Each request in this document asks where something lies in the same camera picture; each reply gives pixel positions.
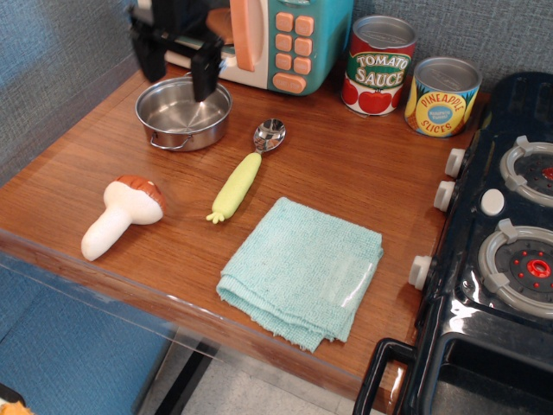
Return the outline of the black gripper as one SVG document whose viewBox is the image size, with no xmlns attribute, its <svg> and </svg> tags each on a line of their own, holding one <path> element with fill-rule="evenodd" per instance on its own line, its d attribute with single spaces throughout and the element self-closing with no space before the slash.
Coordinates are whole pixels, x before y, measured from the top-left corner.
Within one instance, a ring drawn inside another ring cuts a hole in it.
<svg viewBox="0 0 553 415">
<path fill-rule="evenodd" d="M 191 60 L 195 101 L 202 102 L 215 91 L 224 42 L 207 27 L 210 11 L 207 1 L 151 1 L 150 6 L 129 7 L 132 47 L 149 82 L 165 76 L 165 51 L 193 54 L 191 47 L 178 44 L 186 37 L 200 43 Z"/>
</svg>

